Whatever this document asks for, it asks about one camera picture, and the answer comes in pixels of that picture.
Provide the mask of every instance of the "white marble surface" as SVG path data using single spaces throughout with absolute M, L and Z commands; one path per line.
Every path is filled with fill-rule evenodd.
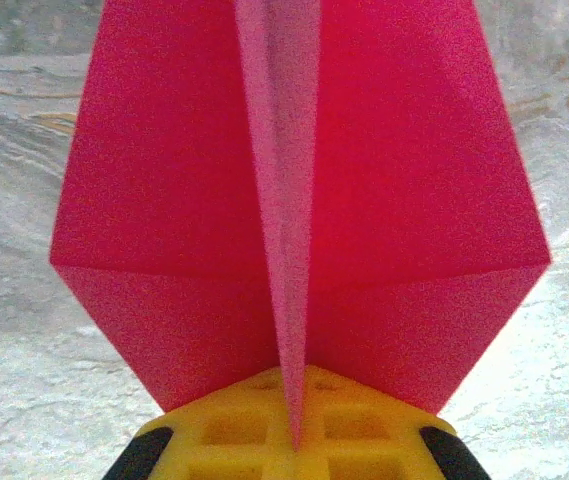
M 0 478 L 100 478 L 160 413 L 47 263 L 97 0 L 0 0 Z M 554 266 L 442 412 L 495 480 L 569 479 L 569 0 L 478 0 Z

